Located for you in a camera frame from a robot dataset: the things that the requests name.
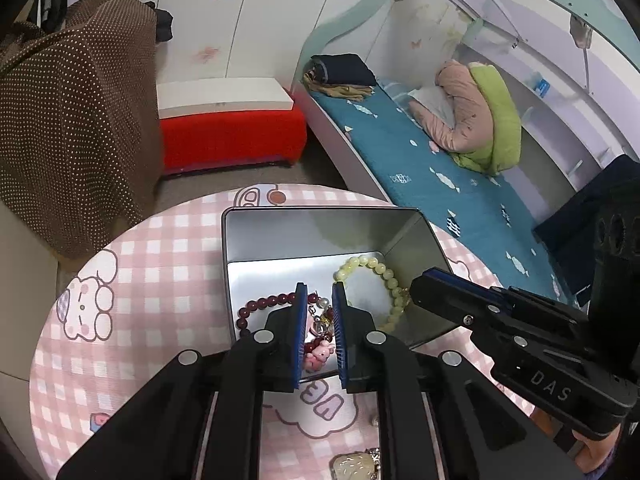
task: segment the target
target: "red stool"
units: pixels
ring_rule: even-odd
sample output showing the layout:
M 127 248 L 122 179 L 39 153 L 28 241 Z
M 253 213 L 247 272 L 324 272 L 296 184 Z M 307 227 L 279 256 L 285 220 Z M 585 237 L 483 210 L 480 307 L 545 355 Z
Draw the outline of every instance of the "red stool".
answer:
M 291 110 L 212 112 L 160 121 L 164 173 L 260 162 L 295 164 L 306 144 L 306 120 Z

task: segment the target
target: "pink checkered tablecloth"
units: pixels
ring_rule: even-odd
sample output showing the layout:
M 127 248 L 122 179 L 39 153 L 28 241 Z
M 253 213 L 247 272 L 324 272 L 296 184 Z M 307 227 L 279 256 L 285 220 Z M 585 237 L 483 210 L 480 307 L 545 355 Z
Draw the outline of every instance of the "pink checkered tablecloth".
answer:
M 220 217 L 229 207 L 255 205 L 390 206 L 321 186 L 260 184 L 180 204 L 105 247 L 53 305 L 31 365 L 31 423 L 51 478 L 177 353 L 229 348 Z M 465 246 L 433 227 L 456 274 L 499 285 Z M 418 350 L 456 349 L 488 376 L 493 363 L 469 334 L 458 328 Z M 334 456 L 377 446 L 369 423 L 375 413 L 374 394 L 348 395 L 337 378 L 295 394 L 265 394 L 260 478 L 330 479 Z

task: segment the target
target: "metal tin box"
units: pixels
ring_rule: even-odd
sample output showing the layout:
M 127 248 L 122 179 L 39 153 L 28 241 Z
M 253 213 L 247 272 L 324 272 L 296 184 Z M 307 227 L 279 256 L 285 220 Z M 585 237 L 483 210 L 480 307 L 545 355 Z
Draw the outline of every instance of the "metal tin box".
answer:
M 297 282 L 331 298 L 334 273 L 351 256 L 375 256 L 392 269 L 399 286 L 431 267 L 450 272 L 446 257 L 422 214 L 401 207 L 252 207 L 222 215 L 223 272 L 232 341 L 239 337 L 238 310 L 250 300 L 288 294 Z M 372 270 L 358 268 L 345 281 L 348 301 L 385 323 L 392 297 Z M 274 308 L 252 312 L 248 329 L 264 327 Z M 414 348 L 455 325 L 413 303 L 393 335 Z

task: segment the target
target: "red bead bracelet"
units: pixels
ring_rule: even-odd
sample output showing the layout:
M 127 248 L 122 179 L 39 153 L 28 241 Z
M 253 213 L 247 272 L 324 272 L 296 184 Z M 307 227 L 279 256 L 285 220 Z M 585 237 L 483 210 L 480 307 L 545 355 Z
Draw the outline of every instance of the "red bead bracelet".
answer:
M 256 310 L 264 310 L 268 306 L 276 306 L 276 305 L 284 305 L 284 304 L 293 304 L 296 299 L 296 293 L 290 292 L 289 294 L 279 294 L 277 296 L 269 296 L 268 298 L 258 298 L 256 301 L 247 301 L 246 305 L 238 310 L 238 319 L 236 319 L 236 326 L 240 329 L 240 337 L 244 337 L 251 334 L 251 331 L 247 328 L 248 322 L 247 318 L 252 312 Z M 318 302 L 318 295 L 315 292 L 312 292 L 306 297 L 306 302 L 308 304 L 313 304 Z

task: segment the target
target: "pink jacket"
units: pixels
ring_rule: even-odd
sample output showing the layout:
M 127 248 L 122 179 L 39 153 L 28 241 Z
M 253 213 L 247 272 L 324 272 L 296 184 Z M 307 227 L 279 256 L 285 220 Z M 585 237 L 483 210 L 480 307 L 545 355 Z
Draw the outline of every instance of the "pink jacket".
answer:
M 453 59 L 447 61 L 436 76 L 436 84 L 453 97 L 455 128 L 449 128 L 418 101 L 409 103 L 415 120 L 431 139 L 453 153 L 473 152 L 491 142 L 494 120 L 468 68 Z

